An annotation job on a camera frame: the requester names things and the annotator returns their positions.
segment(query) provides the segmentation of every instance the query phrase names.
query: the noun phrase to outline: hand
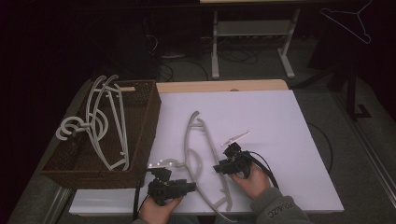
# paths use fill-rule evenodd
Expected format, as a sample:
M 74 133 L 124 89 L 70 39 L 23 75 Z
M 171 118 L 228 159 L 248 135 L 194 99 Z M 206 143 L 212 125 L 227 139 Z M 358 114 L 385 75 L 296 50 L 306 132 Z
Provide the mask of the hand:
M 140 219 L 148 224 L 165 224 L 182 200 L 183 197 L 176 198 L 164 206 L 159 206 L 152 197 L 148 196 L 140 208 Z
M 257 199 L 266 189 L 271 188 L 268 175 L 254 163 L 250 165 L 250 175 L 247 179 L 238 175 L 230 175 L 230 178 L 241 187 L 251 200 Z

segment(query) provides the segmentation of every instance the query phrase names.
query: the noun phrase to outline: white plastic hanger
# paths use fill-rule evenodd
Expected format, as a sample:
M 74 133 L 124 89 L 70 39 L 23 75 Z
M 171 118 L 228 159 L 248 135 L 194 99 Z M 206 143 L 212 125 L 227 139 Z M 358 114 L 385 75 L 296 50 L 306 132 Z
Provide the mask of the white plastic hanger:
M 229 222 L 236 222 L 236 220 L 227 218 L 219 211 L 219 207 L 222 204 L 225 204 L 225 203 L 227 204 L 227 207 L 226 207 L 227 211 L 230 211 L 233 206 L 233 199 L 231 198 L 230 190 L 228 188 L 227 181 L 225 180 L 224 175 L 219 175 L 220 181 L 222 184 L 221 192 L 224 193 L 224 197 L 222 197 L 219 201 L 217 201 L 215 203 L 211 202 L 211 200 L 207 197 L 207 195 L 205 194 L 205 192 L 203 191 L 203 189 L 201 188 L 201 186 L 199 184 L 198 178 L 199 178 L 199 175 L 201 174 L 202 163 L 201 163 L 201 158 L 199 157 L 198 153 L 196 153 L 196 151 L 190 147 L 189 138 L 190 138 L 190 131 L 191 131 L 192 127 L 202 128 L 202 130 L 205 133 L 206 139 L 209 142 L 210 148 L 213 153 L 213 157 L 214 157 L 215 161 L 217 162 L 217 164 L 219 164 L 219 158 L 218 158 L 217 152 L 215 150 L 215 146 L 213 144 L 212 138 L 210 137 L 209 130 L 207 129 L 205 122 L 202 119 L 197 118 L 198 115 L 199 115 L 199 111 L 195 111 L 194 113 L 192 113 L 190 121 L 189 121 L 189 125 L 187 126 L 186 134 L 184 136 L 185 164 L 189 170 L 191 179 L 196 183 L 197 191 L 201 194 L 201 196 L 204 198 L 206 203 L 213 209 L 213 211 L 215 211 L 220 217 L 224 218 L 225 220 L 227 220 Z M 190 167 L 190 165 L 191 165 L 191 158 L 189 157 L 190 154 L 194 155 L 195 158 L 197 160 L 199 160 L 200 166 L 198 167 L 197 172 L 194 172 Z
M 64 119 L 61 123 L 61 126 L 58 128 L 56 132 L 56 136 L 62 140 L 65 141 L 67 140 L 67 137 L 62 136 L 61 132 L 66 135 L 72 134 L 71 131 L 68 130 L 68 128 L 73 129 L 76 133 L 80 132 L 87 132 L 88 136 L 90 137 L 93 149 L 95 150 L 96 154 L 99 156 L 99 158 L 102 160 L 102 162 L 105 164 L 108 170 L 113 170 L 114 168 L 124 164 L 122 170 L 126 170 L 129 167 L 129 154 L 128 154 L 128 143 L 127 143 L 127 136 L 126 136 L 126 127 L 125 127 L 125 116 L 124 116 L 124 108 L 123 108 L 123 102 L 122 102 L 122 93 L 120 90 L 120 86 L 117 84 L 114 84 L 115 88 L 111 88 L 108 85 L 110 82 L 114 79 L 117 79 L 118 76 L 114 75 L 110 77 L 106 82 L 106 77 L 105 76 L 100 76 L 95 80 L 95 82 L 92 85 L 87 105 L 86 105 L 86 114 L 85 114 L 85 121 L 79 117 L 69 117 L 67 119 Z M 105 82 L 102 84 L 102 88 L 98 88 L 99 84 L 101 82 Z M 114 100 L 112 97 L 112 92 L 115 92 L 117 94 L 117 97 L 119 98 L 119 104 L 120 108 L 116 108 L 114 104 Z M 91 108 L 91 100 L 96 94 L 96 99 L 94 101 L 93 108 Z M 121 144 L 121 152 L 120 155 L 122 156 L 122 159 L 117 161 L 116 163 L 110 165 L 107 162 L 107 159 L 105 155 L 102 152 L 102 149 L 100 147 L 99 141 L 105 136 L 107 129 L 108 129 L 108 120 L 105 115 L 98 107 L 99 107 L 99 102 L 102 98 L 102 95 L 106 93 L 106 97 L 108 98 L 108 101 L 110 102 L 111 109 L 113 112 L 115 124 L 117 127 L 117 131 L 120 137 L 120 144 Z M 118 116 L 117 109 L 120 111 L 120 120 Z
M 367 35 L 366 33 L 366 29 L 364 28 L 364 24 L 361 21 L 361 12 L 367 8 L 373 0 L 370 0 L 369 3 L 367 3 L 361 10 L 357 11 L 357 12 L 347 12 L 347 11 L 338 11 L 338 10 L 330 10 L 328 8 L 323 8 L 320 13 L 322 15 L 324 15 L 325 17 L 329 18 L 330 20 L 334 21 L 335 23 L 339 24 L 340 26 L 344 27 L 346 30 L 348 30 L 350 33 L 352 33 L 354 36 L 356 36 L 358 39 L 360 39 L 361 41 L 363 41 L 365 44 L 369 44 L 371 42 L 371 37 L 369 35 Z M 354 33 L 353 31 L 351 31 L 348 27 L 346 27 L 343 23 L 341 23 L 340 21 L 336 20 L 335 18 L 332 17 L 332 14 L 334 13 L 340 13 L 340 14 L 347 14 L 347 15 L 352 15 L 352 16 L 356 16 L 356 18 L 359 20 L 359 23 L 361 25 L 361 29 L 363 30 L 363 36 L 357 35 L 356 33 Z

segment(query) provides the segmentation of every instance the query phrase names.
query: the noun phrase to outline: white board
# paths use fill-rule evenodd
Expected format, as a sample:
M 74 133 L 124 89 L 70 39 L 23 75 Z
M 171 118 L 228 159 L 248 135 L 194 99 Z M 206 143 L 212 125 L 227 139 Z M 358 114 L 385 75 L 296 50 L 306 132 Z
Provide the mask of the white board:
M 220 160 L 225 159 L 221 144 L 230 137 L 251 131 L 238 144 L 242 150 L 261 154 L 271 166 L 280 190 L 290 195 L 305 212 L 336 212 L 344 207 L 332 185 L 323 161 L 304 121 L 292 91 L 227 91 L 161 93 L 162 105 L 157 135 L 149 163 L 168 158 L 184 161 L 184 136 L 191 114 L 199 111 L 210 132 Z M 191 130 L 191 147 L 203 159 L 198 184 L 212 203 L 222 197 L 216 164 L 204 133 Z M 172 168 L 171 179 L 187 179 L 185 168 Z M 147 194 L 140 191 L 140 202 Z M 249 213 L 251 200 L 226 176 L 233 207 L 229 213 Z M 134 189 L 79 189 L 69 212 L 83 216 L 132 214 Z M 226 204 L 219 210 L 225 212 Z M 180 214 L 213 214 L 198 192 L 184 197 L 175 210 Z

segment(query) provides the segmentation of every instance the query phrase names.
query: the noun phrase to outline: sleeve cuff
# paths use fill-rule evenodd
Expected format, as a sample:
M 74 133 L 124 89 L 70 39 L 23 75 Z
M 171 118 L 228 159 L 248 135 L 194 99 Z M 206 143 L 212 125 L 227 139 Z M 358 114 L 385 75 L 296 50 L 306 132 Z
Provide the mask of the sleeve cuff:
M 148 224 L 146 221 L 143 221 L 142 219 L 137 219 L 132 224 Z
M 256 200 L 251 203 L 250 208 L 254 214 L 258 215 L 265 207 L 275 199 L 282 197 L 282 193 L 277 188 L 270 188 L 263 192 Z

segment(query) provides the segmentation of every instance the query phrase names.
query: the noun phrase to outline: person's arm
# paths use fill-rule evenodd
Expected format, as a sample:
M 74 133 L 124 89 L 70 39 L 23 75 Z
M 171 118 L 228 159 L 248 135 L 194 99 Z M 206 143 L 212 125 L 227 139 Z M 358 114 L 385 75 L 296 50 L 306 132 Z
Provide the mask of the person's arm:
M 250 166 L 247 179 L 237 175 L 230 175 L 230 178 L 253 200 L 250 207 L 257 216 L 256 223 L 311 223 L 290 196 L 283 196 L 279 189 L 271 188 L 268 176 L 257 165 Z
M 139 219 L 133 224 L 165 224 L 182 200 L 183 198 L 176 198 L 164 206 L 159 206 L 152 197 L 148 196 L 140 209 Z

